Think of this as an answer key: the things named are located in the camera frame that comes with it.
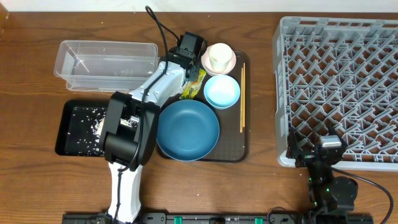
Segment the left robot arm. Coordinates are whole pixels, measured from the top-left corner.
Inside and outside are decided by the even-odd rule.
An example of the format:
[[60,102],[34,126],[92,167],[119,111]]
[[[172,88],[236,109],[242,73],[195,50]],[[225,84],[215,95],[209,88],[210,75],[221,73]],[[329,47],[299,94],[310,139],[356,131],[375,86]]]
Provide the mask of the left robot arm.
[[99,140],[112,177],[105,223],[134,223],[139,216],[141,175],[155,147],[160,109],[187,82],[198,79],[207,46],[203,37],[184,33],[140,87],[112,94]]

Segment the yellow green snack wrapper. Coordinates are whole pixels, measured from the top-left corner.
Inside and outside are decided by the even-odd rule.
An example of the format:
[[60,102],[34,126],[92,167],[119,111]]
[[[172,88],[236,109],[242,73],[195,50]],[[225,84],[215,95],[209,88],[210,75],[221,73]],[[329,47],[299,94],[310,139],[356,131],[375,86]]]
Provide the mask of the yellow green snack wrapper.
[[206,77],[206,71],[204,69],[199,70],[198,80],[196,82],[189,81],[183,93],[180,96],[180,100],[192,100],[198,94],[201,88],[203,79]]

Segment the white rice food scraps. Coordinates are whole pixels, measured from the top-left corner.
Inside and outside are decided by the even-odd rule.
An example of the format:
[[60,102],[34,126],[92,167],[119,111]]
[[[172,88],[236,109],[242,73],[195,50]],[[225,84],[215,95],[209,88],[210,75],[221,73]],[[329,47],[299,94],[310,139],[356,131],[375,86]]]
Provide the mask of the white rice food scraps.
[[100,136],[106,110],[101,107],[74,107],[67,128],[66,156],[104,157],[100,149]]

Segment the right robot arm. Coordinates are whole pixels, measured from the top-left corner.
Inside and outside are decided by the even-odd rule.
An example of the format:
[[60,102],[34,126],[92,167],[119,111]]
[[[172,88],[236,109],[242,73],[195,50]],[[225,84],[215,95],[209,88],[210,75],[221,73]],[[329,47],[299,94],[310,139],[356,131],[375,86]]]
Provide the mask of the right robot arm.
[[347,143],[330,126],[309,151],[299,148],[295,129],[290,128],[288,152],[296,167],[308,169],[308,194],[315,207],[297,217],[297,223],[348,223],[354,210],[358,183],[348,177],[333,175],[333,165],[343,158]]

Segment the large dark blue plate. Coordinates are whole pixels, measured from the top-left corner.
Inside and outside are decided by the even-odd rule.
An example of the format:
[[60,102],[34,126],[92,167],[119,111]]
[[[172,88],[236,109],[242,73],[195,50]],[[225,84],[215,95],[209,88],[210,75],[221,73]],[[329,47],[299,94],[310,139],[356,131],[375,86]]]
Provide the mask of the large dark blue plate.
[[177,161],[197,161],[207,156],[220,136],[215,112],[195,100],[180,100],[160,114],[157,143],[160,150]]

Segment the cream cup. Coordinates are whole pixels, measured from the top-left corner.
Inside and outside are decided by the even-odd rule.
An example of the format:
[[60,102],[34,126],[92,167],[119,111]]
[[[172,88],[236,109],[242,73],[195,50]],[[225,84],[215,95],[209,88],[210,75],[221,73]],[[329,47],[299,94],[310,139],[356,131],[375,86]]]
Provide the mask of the cream cup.
[[232,49],[224,43],[214,44],[210,47],[209,58],[212,69],[216,72],[222,72],[232,58]]

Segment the small light blue bowl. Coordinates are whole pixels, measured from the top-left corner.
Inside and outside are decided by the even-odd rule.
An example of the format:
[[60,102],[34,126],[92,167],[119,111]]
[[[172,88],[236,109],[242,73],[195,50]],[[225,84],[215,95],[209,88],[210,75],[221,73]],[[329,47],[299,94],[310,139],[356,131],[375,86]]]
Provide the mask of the small light blue bowl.
[[211,77],[203,89],[205,100],[219,110],[232,107],[240,98],[239,83],[231,76],[216,75]]

